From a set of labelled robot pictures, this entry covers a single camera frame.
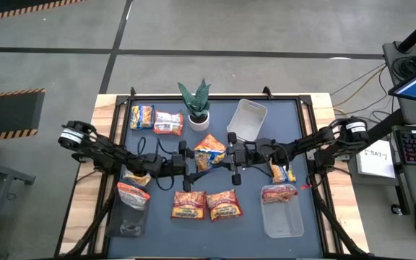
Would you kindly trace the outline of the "green plant in white pot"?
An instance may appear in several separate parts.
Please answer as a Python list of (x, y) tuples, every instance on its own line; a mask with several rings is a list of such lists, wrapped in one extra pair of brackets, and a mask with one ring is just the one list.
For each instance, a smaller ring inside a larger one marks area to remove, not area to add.
[(185, 85), (178, 83), (178, 89), (186, 106), (189, 125), (194, 131), (205, 131), (209, 127), (210, 87), (211, 84), (207, 84), (203, 79), (196, 92), (192, 94)]

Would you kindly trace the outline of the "clear plastic bin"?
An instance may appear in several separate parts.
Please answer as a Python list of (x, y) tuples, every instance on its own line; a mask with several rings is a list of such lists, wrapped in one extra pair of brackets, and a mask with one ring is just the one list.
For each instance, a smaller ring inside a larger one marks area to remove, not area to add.
[[(266, 188), (281, 185), (294, 186), (291, 184), (263, 186), (261, 194)], [(304, 234), (298, 195), (292, 197), (288, 202), (273, 202), (268, 204), (263, 203), (261, 198), (261, 212), (264, 232), (270, 238), (292, 238), (300, 237)]]

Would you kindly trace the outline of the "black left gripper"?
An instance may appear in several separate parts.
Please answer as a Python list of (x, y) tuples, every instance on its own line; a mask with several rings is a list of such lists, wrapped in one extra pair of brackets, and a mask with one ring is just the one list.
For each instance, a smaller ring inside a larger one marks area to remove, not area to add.
[(192, 181), (197, 181), (209, 173), (209, 170), (189, 173), (189, 167), (186, 160), (194, 160), (195, 157), (196, 150), (189, 149), (186, 141), (180, 141), (178, 143), (178, 151), (172, 154), (173, 174), (175, 176), (183, 176), (183, 190), (185, 192), (191, 191)]

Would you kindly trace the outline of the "blue-grey table mat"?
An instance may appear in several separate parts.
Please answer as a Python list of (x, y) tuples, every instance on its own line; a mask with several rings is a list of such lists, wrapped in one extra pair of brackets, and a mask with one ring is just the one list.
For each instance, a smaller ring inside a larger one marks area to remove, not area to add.
[[(255, 100), (267, 107), (267, 114), (258, 137), (276, 139), (288, 143), (302, 137), (302, 127), (294, 100)], [(152, 130), (127, 130), (125, 145), (129, 151), (137, 151), (137, 142), (146, 137), (145, 153), (155, 152), (156, 139), (167, 151), (175, 151), (181, 140), (193, 149), (207, 134), (212, 134), (228, 146), (227, 125), (238, 106), (237, 100), (216, 100), (209, 109), (210, 123), (207, 131), (193, 131), (183, 127), (181, 136), (156, 135)], [(291, 238), (270, 238), (264, 232), (261, 211), (261, 188), (271, 184), (270, 179), (255, 168), (239, 170), (242, 184), (234, 186), (232, 173), (216, 168), (199, 179), (192, 190), (216, 194), (236, 190), (243, 216), (212, 222), (170, 218), (174, 191), (182, 191), (182, 177), (176, 176), (174, 187), (162, 191), (154, 180), (148, 187), (149, 210), (145, 232), (138, 238), (114, 237), (110, 239), (108, 257), (207, 257), (207, 258), (319, 258), (322, 256), (321, 239), (316, 224), (312, 193), (305, 184), (306, 156), (299, 155), (292, 161), (296, 174), (295, 186), (303, 221), (303, 235)]]

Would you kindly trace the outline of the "white plastic bin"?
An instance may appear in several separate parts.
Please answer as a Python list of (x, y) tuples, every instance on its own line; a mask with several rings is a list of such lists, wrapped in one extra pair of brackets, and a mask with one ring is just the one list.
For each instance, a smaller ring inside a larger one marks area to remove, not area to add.
[(266, 117), (265, 106), (251, 100), (241, 99), (227, 125), (227, 131), (235, 132), (241, 141), (255, 141)]

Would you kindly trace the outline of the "blue yellow ramen noodle pack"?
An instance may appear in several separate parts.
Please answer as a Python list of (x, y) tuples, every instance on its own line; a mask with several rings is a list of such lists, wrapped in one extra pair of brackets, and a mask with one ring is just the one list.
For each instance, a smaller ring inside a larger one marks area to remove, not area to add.
[(215, 168), (216, 164), (221, 162), (225, 156), (226, 153), (222, 151), (210, 149), (197, 150), (194, 153), (196, 168), (199, 172), (206, 172)]
[(140, 187), (146, 187), (147, 184), (152, 180), (152, 177), (150, 174), (140, 176), (140, 175), (135, 175), (129, 170), (126, 170), (123, 177), (131, 185), (140, 186)]
[(294, 183), (296, 182), (295, 174), (289, 166), (272, 165), (272, 183)]
[(153, 105), (134, 105), (131, 107), (131, 130), (151, 129), (155, 122), (155, 108)]

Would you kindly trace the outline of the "roast beef ramen noodle pack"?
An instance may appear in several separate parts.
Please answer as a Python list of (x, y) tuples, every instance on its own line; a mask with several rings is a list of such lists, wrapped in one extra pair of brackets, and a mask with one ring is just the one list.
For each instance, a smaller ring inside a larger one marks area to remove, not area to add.
[(176, 191), (173, 197), (172, 218), (203, 220), (205, 217), (205, 191)]
[(240, 217), (243, 210), (238, 201), (235, 189), (223, 191), (218, 194), (209, 194), (206, 197), (211, 221)]

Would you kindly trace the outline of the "black metal table frame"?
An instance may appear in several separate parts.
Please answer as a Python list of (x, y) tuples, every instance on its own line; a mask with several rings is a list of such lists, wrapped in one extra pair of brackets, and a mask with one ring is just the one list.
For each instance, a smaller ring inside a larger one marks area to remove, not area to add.
[[(290, 93), (289, 98), (298, 101), (303, 112), (306, 133), (311, 133), (334, 120), (334, 109), (329, 93)], [(91, 123), (100, 134), (121, 141), (129, 125), (125, 122), (126, 106), (132, 100), (178, 100), (179, 94), (99, 94), (97, 96)], [(332, 208), (335, 217), (346, 233), (364, 251), (368, 251), (360, 210), (352, 186), (346, 173), (347, 165), (336, 164), (337, 170), (328, 174), (319, 191)], [(96, 215), (101, 210), (111, 188), (113, 176), (102, 175), (93, 170), (90, 162), (83, 162), (77, 171), (77, 182), (71, 192), (69, 206), (58, 239), (54, 255), (61, 258), (70, 252), (87, 232)]]

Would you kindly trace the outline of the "white paper sheet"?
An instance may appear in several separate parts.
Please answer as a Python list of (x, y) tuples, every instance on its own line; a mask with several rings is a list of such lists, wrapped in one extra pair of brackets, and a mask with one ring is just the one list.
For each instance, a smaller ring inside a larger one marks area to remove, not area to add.
[(360, 174), (383, 178), (396, 178), (388, 141), (378, 140), (357, 154), (357, 171)]

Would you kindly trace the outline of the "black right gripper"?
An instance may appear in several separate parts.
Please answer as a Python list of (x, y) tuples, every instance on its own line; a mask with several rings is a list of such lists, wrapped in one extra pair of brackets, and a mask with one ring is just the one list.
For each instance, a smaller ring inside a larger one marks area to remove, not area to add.
[(238, 172), (238, 168), (249, 168), (254, 164), (259, 164), (259, 153), (256, 151), (255, 142), (239, 143), (235, 132), (229, 132), (227, 140), (229, 147), (226, 149), (226, 155), (230, 161), (220, 161), (215, 163), (214, 166), (230, 170), (233, 173), (231, 178), (232, 184), (239, 186), (241, 185), (241, 175)]

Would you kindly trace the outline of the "grey equipment cart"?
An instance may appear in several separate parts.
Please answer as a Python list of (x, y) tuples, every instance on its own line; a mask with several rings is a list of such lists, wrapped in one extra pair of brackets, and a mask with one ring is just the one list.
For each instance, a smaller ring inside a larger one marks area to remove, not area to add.
[[(416, 47), (413, 47), (408, 53), (398, 52), (394, 43), (384, 43), (382, 45), (383, 57), (385, 59), (391, 81), (393, 86), (396, 87), (401, 81), (400, 76), (396, 76), (394, 73), (394, 61), (397, 58), (403, 58), (408, 56), (416, 56)], [(416, 100), (405, 99), (402, 97), (397, 97), (400, 110), (402, 112), (404, 121), (407, 125), (416, 124)]]

